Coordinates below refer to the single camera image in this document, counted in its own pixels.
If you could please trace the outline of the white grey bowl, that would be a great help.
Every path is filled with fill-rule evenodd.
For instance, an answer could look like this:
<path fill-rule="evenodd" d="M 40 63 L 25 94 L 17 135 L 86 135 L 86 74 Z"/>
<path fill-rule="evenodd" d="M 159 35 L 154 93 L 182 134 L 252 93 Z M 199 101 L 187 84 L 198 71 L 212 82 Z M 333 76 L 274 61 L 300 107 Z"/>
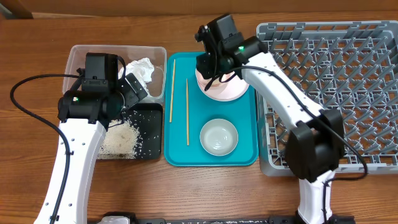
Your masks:
<path fill-rule="evenodd" d="M 238 141 L 238 130 L 226 119 L 212 119 L 205 123 L 200 131 L 201 146 L 213 156 L 231 154 L 236 149 Z"/>

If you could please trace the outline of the pink bowl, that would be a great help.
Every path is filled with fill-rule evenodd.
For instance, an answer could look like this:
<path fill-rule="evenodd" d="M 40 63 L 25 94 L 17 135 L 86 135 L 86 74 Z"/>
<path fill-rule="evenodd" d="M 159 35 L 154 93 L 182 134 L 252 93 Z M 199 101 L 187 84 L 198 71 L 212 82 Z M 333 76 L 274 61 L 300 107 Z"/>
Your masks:
<path fill-rule="evenodd" d="M 198 86 L 199 86 L 200 90 L 202 92 L 206 93 L 207 95 L 220 94 L 227 87 L 226 80 L 229 79 L 230 77 L 232 77 L 234 74 L 235 74 L 235 72 L 231 72 L 229 74 L 224 74 L 222 76 L 221 82 L 219 81 L 219 78 L 216 78 L 211 83 L 211 86 L 209 87 L 209 89 L 207 89 L 207 91 L 205 91 L 205 88 L 206 88 L 207 84 L 209 84 L 211 79 L 207 79 L 207 80 L 204 79 L 202 74 L 198 70 L 195 70 L 195 75 L 197 78 Z"/>

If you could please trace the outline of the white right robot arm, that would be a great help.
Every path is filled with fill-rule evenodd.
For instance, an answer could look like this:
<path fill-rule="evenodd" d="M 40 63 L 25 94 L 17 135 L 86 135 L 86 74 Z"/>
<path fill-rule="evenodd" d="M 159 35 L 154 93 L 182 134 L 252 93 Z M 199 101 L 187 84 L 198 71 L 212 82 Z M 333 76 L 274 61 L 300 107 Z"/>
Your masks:
<path fill-rule="evenodd" d="M 195 40 L 205 53 L 196 69 L 210 82 L 240 78 L 273 108 L 289 132 L 285 161 L 299 179 L 300 223 L 329 223 L 331 182 L 345 153 L 343 118 L 326 110 L 299 89 L 278 66 L 267 45 L 256 36 L 245 39 L 230 14 L 199 27 Z"/>

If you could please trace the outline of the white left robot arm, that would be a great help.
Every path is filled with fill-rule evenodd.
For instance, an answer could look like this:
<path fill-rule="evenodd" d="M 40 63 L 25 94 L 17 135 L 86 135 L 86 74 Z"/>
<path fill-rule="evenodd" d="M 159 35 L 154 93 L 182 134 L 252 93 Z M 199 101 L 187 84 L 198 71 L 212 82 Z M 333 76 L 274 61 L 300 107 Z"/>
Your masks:
<path fill-rule="evenodd" d="M 85 67 L 58 101 L 60 139 L 36 223 L 86 223 L 91 181 L 109 123 L 147 96 L 115 54 L 87 53 Z"/>

